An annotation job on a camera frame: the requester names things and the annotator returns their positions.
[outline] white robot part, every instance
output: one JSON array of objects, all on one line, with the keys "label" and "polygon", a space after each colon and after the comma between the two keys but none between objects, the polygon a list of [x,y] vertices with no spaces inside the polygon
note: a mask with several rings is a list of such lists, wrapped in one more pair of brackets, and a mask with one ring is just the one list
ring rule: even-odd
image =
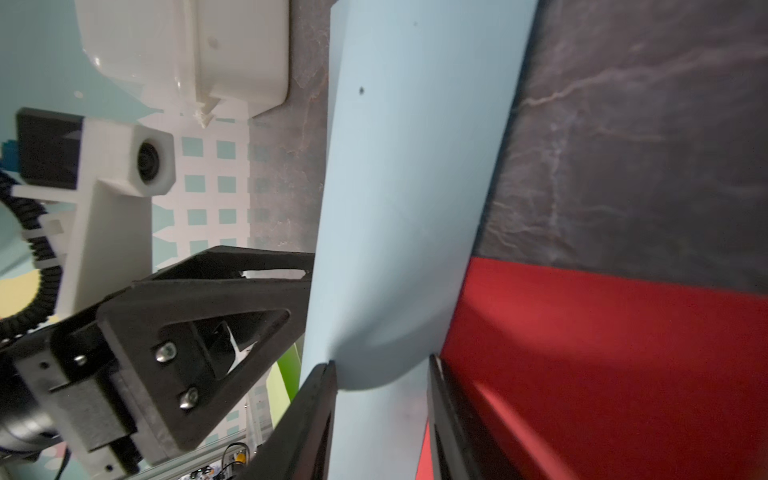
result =
[{"label": "white robot part", "polygon": [[171,134],[85,118],[76,190],[13,188],[16,197],[75,204],[73,212],[40,217],[63,269],[59,318],[152,273],[151,198],[175,181]]}]

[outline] green surface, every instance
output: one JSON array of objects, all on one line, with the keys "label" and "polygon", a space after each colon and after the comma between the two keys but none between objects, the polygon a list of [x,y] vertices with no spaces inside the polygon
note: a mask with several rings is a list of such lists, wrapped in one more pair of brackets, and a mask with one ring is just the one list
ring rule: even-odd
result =
[{"label": "green surface", "polygon": [[277,360],[277,366],[280,367],[280,375],[286,385],[288,398],[293,401],[296,393],[299,392],[299,375],[301,374],[301,358],[296,345],[292,345],[287,352]]}]

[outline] black plastic bracket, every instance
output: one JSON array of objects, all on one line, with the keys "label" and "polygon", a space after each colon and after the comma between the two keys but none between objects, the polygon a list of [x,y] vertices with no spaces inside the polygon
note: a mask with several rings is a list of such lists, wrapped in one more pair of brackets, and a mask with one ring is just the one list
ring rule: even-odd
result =
[{"label": "black plastic bracket", "polygon": [[437,355],[429,357],[427,396],[435,480],[523,479]]},{"label": "black plastic bracket", "polygon": [[237,479],[326,480],[337,392],[336,365],[315,366],[270,439]]},{"label": "black plastic bracket", "polygon": [[[113,378],[152,464],[196,448],[304,333],[314,255],[214,247],[137,282],[97,312],[119,364]],[[246,279],[244,270],[303,270],[299,280]],[[233,342],[253,344],[230,371]],[[156,351],[173,343],[173,359]],[[181,398],[196,390],[194,406]]]},{"label": "black plastic bracket", "polygon": [[[91,476],[124,478],[142,457],[156,465],[195,449],[298,340],[313,261],[214,247],[23,336],[0,349],[0,363]],[[305,274],[248,279],[246,270]],[[235,366],[235,347],[248,346]]]}]

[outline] yellow surface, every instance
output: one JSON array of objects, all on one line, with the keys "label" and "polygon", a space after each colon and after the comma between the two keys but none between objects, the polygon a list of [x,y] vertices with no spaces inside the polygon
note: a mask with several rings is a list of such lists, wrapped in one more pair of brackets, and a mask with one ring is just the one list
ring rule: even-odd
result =
[{"label": "yellow surface", "polygon": [[272,365],[270,374],[266,378],[266,395],[270,398],[270,416],[274,428],[277,427],[277,423],[290,405],[286,384],[280,374],[280,367],[276,363]]},{"label": "yellow surface", "polygon": [[33,270],[24,275],[0,280],[0,318],[21,312],[29,305],[38,291],[40,271]]}]

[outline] white plastic part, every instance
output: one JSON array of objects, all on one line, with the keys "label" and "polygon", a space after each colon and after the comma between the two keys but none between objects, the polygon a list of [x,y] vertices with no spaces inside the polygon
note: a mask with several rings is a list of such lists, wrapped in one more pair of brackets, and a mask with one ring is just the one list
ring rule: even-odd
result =
[{"label": "white plastic part", "polygon": [[250,117],[288,92],[289,0],[75,0],[85,53],[148,107],[205,126],[221,100]]},{"label": "white plastic part", "polygon": [[[147,183],[138,173],[143,143],[160,158]],[[151,197],[176,181],[174,138],[142,125],[85,118],[80,142],[78,187],[17,185],[16,197],[66,201],[74,212],[40,217],[43,231],[63,266],[56,315],[67,318],[152,273]]]}]

